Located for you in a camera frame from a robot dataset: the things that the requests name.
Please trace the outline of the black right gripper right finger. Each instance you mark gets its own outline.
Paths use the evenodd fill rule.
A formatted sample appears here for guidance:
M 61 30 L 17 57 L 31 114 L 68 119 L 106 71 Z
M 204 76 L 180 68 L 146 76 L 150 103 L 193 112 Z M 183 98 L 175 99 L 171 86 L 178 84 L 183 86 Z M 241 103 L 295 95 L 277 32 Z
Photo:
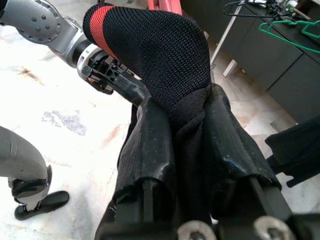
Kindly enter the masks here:
M 219 85 L 212 85 L 204 110 L 204 185 L 211 215 L 288 218 L 292 211 L 281 184 Z

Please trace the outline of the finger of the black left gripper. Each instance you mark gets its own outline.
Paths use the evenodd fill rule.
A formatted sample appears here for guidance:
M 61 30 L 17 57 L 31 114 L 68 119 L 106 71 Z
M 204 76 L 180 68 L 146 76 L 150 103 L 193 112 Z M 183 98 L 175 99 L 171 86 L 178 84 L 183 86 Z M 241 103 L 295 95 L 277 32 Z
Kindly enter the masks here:
M 118 75 L 113 81 L 113 89 L 136 107 L 151 97 L 146 86 L 129 73 Z

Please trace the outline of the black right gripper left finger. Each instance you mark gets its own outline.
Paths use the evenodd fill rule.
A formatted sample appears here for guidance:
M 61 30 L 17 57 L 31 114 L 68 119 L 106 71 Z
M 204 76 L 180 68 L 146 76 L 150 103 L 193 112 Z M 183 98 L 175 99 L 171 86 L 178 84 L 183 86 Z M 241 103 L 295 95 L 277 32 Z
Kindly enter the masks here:
M 176 169 L 170 123 L 152 99 L 137 108 L 137 122 L 123 145 L 113 200 L 118 223 L 172 220 Z

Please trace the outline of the black garment with red stripes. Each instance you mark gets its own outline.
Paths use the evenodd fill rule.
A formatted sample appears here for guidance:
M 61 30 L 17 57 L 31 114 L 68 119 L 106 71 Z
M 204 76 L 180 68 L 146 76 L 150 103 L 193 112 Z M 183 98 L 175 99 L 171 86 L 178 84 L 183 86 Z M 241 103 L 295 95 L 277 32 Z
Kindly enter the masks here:
M 176 180 L 176 214 L 209 222 L 205 193 L 205 104 L 212 92 L 209 47 L 204 32 L 179 14 L 96 4 L 83 19 L 85 36 L 141 78 L 152 101 L 166 114 Z M 126 140 L 137 123 L 131 108 Z M 101 226 L 115 222 L 114 196 Z

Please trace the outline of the red plastic hanger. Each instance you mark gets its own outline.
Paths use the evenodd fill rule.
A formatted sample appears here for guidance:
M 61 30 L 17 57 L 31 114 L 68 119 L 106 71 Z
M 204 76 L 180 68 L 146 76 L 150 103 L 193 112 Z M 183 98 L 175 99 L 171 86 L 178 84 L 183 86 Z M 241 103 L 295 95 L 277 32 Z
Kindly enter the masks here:
M 166 11 L 183 15 L 180 0 L 147 0 L 149 10 Z

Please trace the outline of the green plastic hanger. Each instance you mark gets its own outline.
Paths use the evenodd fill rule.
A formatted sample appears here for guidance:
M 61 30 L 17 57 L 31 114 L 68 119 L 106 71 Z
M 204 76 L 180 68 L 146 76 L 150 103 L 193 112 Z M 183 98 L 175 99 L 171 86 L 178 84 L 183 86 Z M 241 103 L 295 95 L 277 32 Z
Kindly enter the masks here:
M 309 48 L 309 47 L 306 47 L 304 45 L 301 45 L 301 44 L 298 44 L 298 43 L 295 43 L 293 41 L 290 41 L 284 37 L 281 37 L 279 35 L 276 35 L 275 33 L 272 33 L 271 32 L 271 29 L 273 28 L 273 26 L 275 25 L 289 25 L 289 26 L 297 26 L 297 25 L 303 25 L 303 28 L 301 30 L 301 33 L 307 37 L 311 37 L 311 38 L 314 38 L 314 39 L 320 39 L 320 34 L 319 35 L 316 35 L 316 34 L 313 34 L 311 32 L 308 31 L 308 28 L 310 26 L 316 26 L 317 24 L 320 24 L 320 20 L 317 20 L 315 22 L 310 22 L 310 21 L 305 21 L 305 20 L 298 20 L 298 21 L 292 21 L 292 20 L 277 20 L 277 21 L 273 21 L 272 23 L 267 23 L 267 22 L 264 22 L 264 23 L 261 23 L 258 27 L 258 30 L 260 32 L 263 32 L 275 39 L 278 39 L 278 40 L 281 40 L 289 45 L 292 45 L 294 47 L 297 47 L 301 50 L 305 50 L 305 51 L 308 51 L 308 52 L 312 52 L 314 54 L 319 54 L 320 55 L 320 50 L 316 50 L 316 49 L 312 49 L 312 48 Z

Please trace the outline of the black plastic hanger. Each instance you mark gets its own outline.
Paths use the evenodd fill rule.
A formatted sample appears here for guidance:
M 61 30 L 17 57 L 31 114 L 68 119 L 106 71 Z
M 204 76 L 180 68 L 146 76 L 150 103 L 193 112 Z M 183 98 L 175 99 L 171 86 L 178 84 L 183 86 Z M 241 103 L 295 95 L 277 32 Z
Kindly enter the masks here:
M 223 14 L 225 16 L 230 17 L 244 17 L 244 18 L 250 18 L 252 15 L 249 14 L 242 14 L 240 13 L 243 6 L 245 6 L 248 3 L 249 0 L 236 0 L 229 2 L 223 6 Z

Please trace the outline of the plain black garment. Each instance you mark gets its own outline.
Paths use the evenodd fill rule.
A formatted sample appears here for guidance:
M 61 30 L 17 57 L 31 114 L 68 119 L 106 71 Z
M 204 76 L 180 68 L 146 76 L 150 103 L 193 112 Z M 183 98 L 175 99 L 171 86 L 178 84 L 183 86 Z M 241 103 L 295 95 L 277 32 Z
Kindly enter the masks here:
M 267 162 L 273 172 L 292 177 L 289 188 L 320 174 L 320 115 L 270 135 L 265 143 L 272 151 Z

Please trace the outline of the black TV cabinet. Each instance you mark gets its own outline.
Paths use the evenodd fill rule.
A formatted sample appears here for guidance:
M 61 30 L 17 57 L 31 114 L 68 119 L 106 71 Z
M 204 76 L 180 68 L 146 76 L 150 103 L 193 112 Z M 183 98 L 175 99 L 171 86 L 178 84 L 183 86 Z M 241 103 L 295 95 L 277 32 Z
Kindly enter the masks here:
M 240 10 L 224 48 L 298 123 L 320 116 L 320 55 L 308 53 L 279 38 L 297 41 L 301 34 L 283 24 L 270 29 L 263 9 L 245 5 Z

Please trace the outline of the silver metal clothes rack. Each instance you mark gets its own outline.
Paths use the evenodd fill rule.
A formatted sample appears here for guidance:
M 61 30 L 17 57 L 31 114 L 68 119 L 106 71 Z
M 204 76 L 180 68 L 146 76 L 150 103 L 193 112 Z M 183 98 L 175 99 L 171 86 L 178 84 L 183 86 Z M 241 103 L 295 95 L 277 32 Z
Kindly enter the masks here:
M 231 19 L 230 19 L 227 27 L 225 28 L 225 30 L 224 30 L 224 32 L 223 32 L 223 34 L 222 34 L 221 39 L 219 40 L 218 44 L 216 45 L 216 48 L 215 48 L 215 50 L 214 50 L 214 52 L 213 52 L 213 54 L 212 54 L 212 56 L 211 56 L 211 58 L 210 58 L 210 65 L 211 65 L 212 67 L 215 66 L 216 58 L 218 57 L 218 54 L 219 54 L 219 52 L 220 52 L 220 50 L 221 50 L 221 48 L 222 48 L 222 46 L 223 46 L 223 44 L 224 44 L 224 42 L 225 42 L 225 40 L 226 40 L 226 38 L 227 38 L 230 30 L 231 30 L 231 28 L 232 28 L 232 26 L 233 26 L 236 18 L 237 18 L 236 16 L 232 16 L 232 17 L 231 17 Z

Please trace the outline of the grey robot left leg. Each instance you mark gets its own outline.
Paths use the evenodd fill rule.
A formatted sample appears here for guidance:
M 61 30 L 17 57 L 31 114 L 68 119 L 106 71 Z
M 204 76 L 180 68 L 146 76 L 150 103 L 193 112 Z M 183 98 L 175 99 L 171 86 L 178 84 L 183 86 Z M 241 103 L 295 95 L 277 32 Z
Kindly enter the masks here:
M 19 206 L 17 220 L 49 213 L 65 206 L 70 195 L 61 190 L 49 193 L 53 171 L 29 141 L 0 126 L 0 177 L 8 178 L 11 195 Z

